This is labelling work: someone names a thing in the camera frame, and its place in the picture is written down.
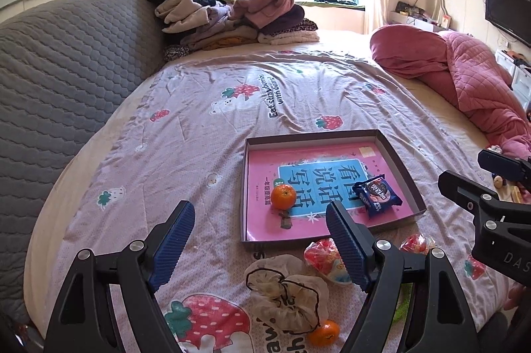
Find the blue snack wrapper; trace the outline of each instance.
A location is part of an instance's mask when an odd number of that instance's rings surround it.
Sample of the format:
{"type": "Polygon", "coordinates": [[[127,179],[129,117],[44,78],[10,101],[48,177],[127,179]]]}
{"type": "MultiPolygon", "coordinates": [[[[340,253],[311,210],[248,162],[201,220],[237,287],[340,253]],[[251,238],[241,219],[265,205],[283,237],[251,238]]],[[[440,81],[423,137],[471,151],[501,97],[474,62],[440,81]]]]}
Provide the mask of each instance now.
{"type": "Polygon", "coordinates": [[[369,218],[382,214],[391,206],[400,206],[403,202],[392,190],[381,174],[363,182],[357,182],[352,190],[367,208],[369,218]]]}

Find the hand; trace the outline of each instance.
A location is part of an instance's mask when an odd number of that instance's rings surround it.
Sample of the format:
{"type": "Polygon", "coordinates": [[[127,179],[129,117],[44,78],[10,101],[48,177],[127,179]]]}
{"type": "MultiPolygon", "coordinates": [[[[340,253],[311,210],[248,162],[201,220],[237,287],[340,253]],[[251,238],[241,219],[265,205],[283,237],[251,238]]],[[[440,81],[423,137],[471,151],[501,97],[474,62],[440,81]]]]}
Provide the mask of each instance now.
{"type": "Polygon", "coordinates": [[[524,295],[525,287],[521,284],[514,283],[514,285],[509,290],[509,294],[507,301],[505,302],[503,309],[505,311],[508,311],[510,309],[513,309],[520,305],[520,301],[522,300],[522,296],[524,295]]]}

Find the pink quilt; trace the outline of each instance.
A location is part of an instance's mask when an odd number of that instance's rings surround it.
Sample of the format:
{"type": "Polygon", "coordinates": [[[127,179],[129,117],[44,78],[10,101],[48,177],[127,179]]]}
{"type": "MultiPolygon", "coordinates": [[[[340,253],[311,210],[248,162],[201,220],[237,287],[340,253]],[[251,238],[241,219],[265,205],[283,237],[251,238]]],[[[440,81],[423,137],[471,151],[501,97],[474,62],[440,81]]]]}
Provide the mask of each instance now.
{"type": "Polygon", "coordinates": [[[527,159],[531,135],[510,74],[481,41],[453,31],[439,34],[390,25],[371,37],[373,59],[386,71],[418,78],[463,112],[503,153],[527,159]]]}

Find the black television screen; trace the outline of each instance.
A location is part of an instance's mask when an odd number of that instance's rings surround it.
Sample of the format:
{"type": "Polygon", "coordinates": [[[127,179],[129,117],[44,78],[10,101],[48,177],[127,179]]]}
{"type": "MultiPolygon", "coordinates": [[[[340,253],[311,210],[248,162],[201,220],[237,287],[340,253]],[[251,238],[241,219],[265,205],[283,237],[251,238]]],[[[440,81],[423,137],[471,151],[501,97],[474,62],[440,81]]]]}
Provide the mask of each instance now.
{"type": "Polygon", "coordinates": [[[531,47],[531,2],[486,0],[485,19],[531,47]]]}

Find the white folded garment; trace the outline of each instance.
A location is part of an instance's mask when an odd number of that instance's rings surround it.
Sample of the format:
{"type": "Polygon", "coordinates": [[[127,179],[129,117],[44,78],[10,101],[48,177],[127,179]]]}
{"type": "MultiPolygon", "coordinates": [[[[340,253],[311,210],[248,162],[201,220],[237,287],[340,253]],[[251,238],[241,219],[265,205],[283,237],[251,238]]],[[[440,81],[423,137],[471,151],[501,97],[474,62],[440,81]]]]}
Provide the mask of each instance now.
{"type": "Polygon", "coordinates": [[[199,10],[202,7],[201,4],[193,2],[192,0],[181,0],[179,4],[164,19],[164,23],[179,22],[179,20],[186,19],[190,14],[199,10]]]}
{"type": "Polygon", "coordinates": [[[206,12],[208,7],[201,7],[199,10],[194,11],[184,20],[172,23],[167,28],[163,28],[163,33],[175,34],[194,29],[208,23],[208,13],[206,12]]]}
{"type": "Polygon", "coordinates": [[[313,43],[319,41],[319,35],[315,31],[294,31],[275,35],[258,34],[258,42],[263,44],[292,44],[292,43],[313,43]]]}

